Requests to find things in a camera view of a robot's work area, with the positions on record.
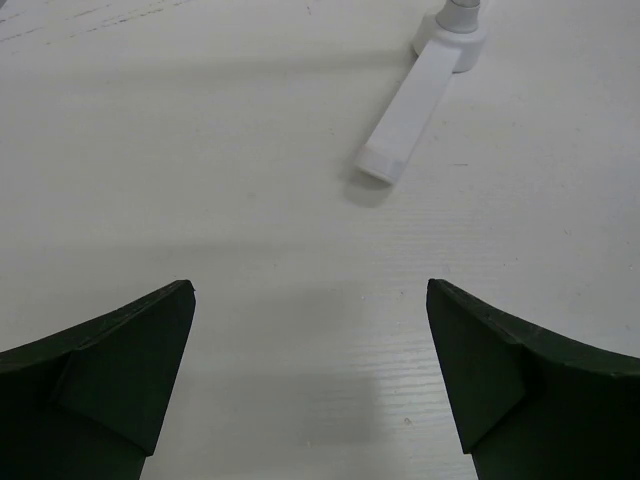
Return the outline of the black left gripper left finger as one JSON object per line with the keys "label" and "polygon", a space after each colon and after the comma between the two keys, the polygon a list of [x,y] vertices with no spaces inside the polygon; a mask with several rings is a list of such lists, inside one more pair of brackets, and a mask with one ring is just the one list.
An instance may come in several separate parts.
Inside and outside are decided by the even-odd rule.
{"label": "black left gripper left finger", "polygon": [[138,479],[155,452],[195,314],[174,281],[1,354],[4,479]]}

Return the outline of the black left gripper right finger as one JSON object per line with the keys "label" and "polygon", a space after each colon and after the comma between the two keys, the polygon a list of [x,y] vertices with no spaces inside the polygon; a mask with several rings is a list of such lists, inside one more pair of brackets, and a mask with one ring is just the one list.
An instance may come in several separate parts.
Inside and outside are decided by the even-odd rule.
{"label": "black left gripper right finger", "polygon": [[426,310],[463,452],[480,479],[636,479],[639,361],[432,279]]}

